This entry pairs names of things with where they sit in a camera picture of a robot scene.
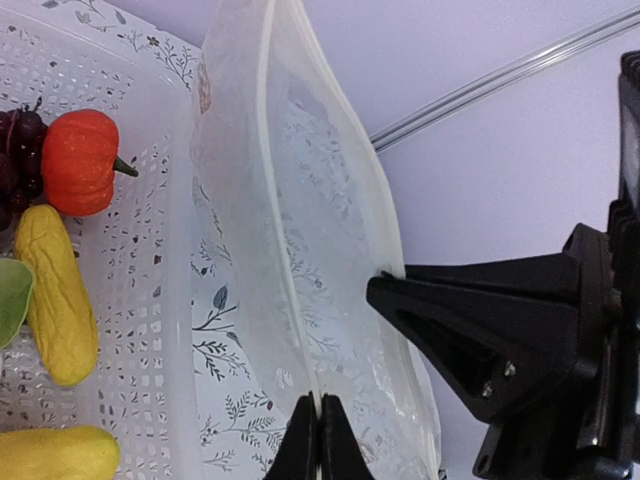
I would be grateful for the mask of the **white plastic mesh basket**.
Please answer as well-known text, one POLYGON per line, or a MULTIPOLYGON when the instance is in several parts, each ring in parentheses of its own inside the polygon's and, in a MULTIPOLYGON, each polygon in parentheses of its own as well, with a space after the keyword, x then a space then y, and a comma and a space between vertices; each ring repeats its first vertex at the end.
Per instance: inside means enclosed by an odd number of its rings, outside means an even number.
POLYGON ((62 388, 28 328, 1 354, 1 427, 94 425, 118 440, 120 479, 203 475, 191 354, 193 47, 102 1, 1 5, 1 105, 39 103, 45 121, 76 109, 117 124, 110 207, 66 226, 99 331, 99 358, 62 388))

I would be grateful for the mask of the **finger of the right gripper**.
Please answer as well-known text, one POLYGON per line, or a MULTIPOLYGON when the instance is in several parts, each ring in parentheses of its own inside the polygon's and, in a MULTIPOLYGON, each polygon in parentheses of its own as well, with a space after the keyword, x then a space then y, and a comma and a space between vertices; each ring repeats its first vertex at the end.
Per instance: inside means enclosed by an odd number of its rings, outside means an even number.
POLYGON ((469 265, 407 265, 408 280, 575 304, 579 262, 564 253, 469 265))
POLYGON ((580 289, 570 304, 379 276, 366 299, 484 423, 581 390, 599 370, 595 314, 580 289))

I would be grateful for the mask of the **white cauliflower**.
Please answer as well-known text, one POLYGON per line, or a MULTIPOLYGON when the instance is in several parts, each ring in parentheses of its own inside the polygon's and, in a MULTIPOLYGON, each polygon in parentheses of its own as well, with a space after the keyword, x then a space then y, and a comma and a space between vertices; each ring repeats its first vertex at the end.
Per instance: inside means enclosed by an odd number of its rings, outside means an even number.
POLYGON ((4 349, 26 319, 35 276, 27 264, 12 258, 1 259, 0 274, 0 347, 4 349))

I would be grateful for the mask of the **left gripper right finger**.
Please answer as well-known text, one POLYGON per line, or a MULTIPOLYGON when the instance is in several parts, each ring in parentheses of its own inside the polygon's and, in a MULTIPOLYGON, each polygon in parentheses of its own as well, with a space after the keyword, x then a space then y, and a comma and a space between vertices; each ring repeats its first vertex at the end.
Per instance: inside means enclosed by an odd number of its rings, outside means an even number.
POLYGON ((327 480, 373 480, 338 396, 321 403, 320 471, 327 480))

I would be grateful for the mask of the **clear zip top bag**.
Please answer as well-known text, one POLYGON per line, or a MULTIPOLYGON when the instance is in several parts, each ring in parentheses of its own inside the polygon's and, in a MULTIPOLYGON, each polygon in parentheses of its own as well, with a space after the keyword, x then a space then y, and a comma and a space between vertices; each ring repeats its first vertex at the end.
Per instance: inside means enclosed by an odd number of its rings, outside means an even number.
POLYGON ((284 413, 306 393, 339 397, 376 478, 436 478, 429 377, 366 300, 371 277, 404 273, 392 195, 301 2, 215 3, 191 158, 260 387, 284 413))

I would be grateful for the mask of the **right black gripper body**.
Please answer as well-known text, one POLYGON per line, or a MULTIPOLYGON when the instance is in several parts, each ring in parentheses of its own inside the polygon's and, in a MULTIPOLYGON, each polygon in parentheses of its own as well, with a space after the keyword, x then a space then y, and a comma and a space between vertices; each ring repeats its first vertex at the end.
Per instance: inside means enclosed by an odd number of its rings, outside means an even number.
POLYGON ((482 479, 628 479, 639 462, 639 55, 621 58, 620 191, 605 231, 472 279, 482 479))

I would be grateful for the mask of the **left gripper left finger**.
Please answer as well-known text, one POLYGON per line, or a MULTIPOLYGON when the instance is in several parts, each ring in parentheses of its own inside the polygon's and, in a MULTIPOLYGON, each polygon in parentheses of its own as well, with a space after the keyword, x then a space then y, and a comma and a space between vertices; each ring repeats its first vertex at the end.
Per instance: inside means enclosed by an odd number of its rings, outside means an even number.
POLYGON ((267 480, 315 480, 318 471, 319 416, 312 393, 301 396, 289 419, 267 480))

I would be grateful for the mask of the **orange mini pumpkin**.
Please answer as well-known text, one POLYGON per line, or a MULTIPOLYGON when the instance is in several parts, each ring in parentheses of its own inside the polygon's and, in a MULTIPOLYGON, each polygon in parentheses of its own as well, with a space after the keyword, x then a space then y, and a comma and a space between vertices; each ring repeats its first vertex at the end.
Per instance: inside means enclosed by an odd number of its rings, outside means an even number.
POLYGON ((83 109, 63 114, 48 127, 41 175, 49 204, 60 213, 87 217, 111 204, 115 175, 138 171, 119 155, 119 131, 106 114, 83 109))

